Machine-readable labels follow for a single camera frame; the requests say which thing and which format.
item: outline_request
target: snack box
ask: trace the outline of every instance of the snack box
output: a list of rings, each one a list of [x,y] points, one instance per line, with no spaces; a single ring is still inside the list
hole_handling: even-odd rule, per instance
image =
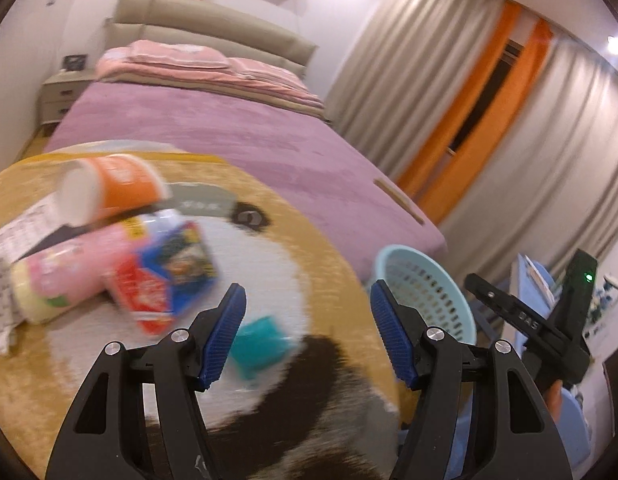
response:
[[[144,332],[162,335],[216,278],[200,227],[189,221],[130,254],[105,281]]]

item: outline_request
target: orange curtain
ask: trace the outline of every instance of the orange curtain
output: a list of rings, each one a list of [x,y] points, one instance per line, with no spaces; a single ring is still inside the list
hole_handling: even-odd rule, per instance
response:
[[[539,20],[483,118],[418,201],[435,224],[455,207],[507,134],[543,67],[552,38],[548,23]]]
[[[454,140],[467,116],[476,106],[484,86],[494,72],[500,56],[502,56],[519,15],[520,6],[518,4],[505,3],[496,30],[494,30],[492,38],[487,43],[462,90],[420,149],[416,158],[396,182],[407,196],[416,195],[427,182],[438,161],[445,154],[447,147]]]

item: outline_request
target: blue gripper pad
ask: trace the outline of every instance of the blue gripper pad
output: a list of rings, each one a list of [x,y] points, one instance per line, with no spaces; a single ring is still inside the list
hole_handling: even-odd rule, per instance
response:
[[[393,311],[391,301],[378,283],[371,286],[371,312],[393,371],[407,387],[413,388],[418,380],[416,368],[413,366],[413,348],[404,333],[403,325]]]
[[[199,379],[205,390],[220,378],[233,339],[247,310],[247,294],[241,286],[236,286],[233,294],[228,298],[225,296],[223,301],[227,301],[227,306],[216,322],[203,350]]]

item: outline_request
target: light blue basket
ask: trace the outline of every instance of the light blue basket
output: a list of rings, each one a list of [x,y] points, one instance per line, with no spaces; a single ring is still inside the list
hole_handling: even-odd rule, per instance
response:
[[[420,251],[390,245],[375,258],[374,276],[385,280],[400,304],[418,310],[428,326],[439,326],[461,343],[476,344],[476,324],[467,300],[454,280]]]

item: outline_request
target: drawer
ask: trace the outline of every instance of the drawer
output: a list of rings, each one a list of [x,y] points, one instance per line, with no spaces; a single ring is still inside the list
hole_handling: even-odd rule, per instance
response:
[[[59,103],[42,103],[40,107],[41,124],[59,123],[67,115],[73,101],[62,101]]]
[[[40,100],[43,103],[75,101],[90,83],[91,81],[68,81],[44,85],[42,86]]]

